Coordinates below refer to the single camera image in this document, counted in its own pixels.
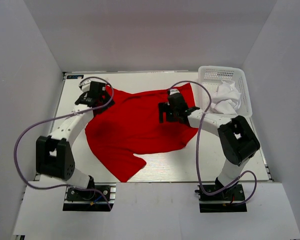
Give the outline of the red t shirt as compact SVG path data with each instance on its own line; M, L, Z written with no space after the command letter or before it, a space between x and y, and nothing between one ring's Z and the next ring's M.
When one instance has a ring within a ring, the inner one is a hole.
M181 150L198 132L177 121L159 121L158 104L168 101L166 89L106 91L114 94L114 105L87 124L85 135L92 153L120 182L147 164L140 155Z

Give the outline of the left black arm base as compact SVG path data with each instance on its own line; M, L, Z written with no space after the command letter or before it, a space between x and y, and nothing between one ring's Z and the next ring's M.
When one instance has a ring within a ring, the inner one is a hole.
M82 191L68 187L63 201L64 212L110 212L115 203L115 183L95 183L100 191Z

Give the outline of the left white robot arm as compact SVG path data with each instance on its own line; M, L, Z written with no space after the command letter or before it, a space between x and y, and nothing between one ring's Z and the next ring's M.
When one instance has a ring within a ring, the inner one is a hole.
M36 140L36 172L77 187L86 200L95 196L96 187L91 176L76 168L72 146L95 115L114 105L114 90L108 93L109 86L102 78L98 81L84 79L79 84L82 94L75 101L70 116L48 136Z

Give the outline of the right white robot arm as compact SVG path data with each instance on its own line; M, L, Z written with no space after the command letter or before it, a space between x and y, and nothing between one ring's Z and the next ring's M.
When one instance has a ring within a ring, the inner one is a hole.
M188 107L179 91L169 92L167 102L158 104L159 122L179 122L191 128L198 129L195 147L196 173L200 191L207 196L217 195L226 200L234 193L234 187L245 174L243 168L260 149L261 145L245 117L223 118L213 113L207 113L197 106ZM225 156L225 162L220 174L215 179L215 191L204 189L200 175L199 144L201 131L206 131L217 137Z

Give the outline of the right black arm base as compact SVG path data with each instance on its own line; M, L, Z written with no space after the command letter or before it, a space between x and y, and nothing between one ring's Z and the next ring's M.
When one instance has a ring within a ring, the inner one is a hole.
M206 195L198 186L194 191L199 197L200 213L245 213L246 203L239 204L246 200L243 186L237 184L235 187L216 195Z

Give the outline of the blue table label sticker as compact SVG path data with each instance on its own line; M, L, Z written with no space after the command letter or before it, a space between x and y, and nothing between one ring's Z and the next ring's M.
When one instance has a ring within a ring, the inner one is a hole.
M78 79L83 79L84 75L83 74L73 74L73 75L67 75L66 79L71 79L71 80L78 80Z

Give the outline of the white t shirt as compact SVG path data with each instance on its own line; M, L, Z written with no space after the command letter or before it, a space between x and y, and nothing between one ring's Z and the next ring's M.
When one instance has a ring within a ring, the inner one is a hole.
M211 110L216 114L237 115L241 106L241 93L233 80L222 80L211 94Z

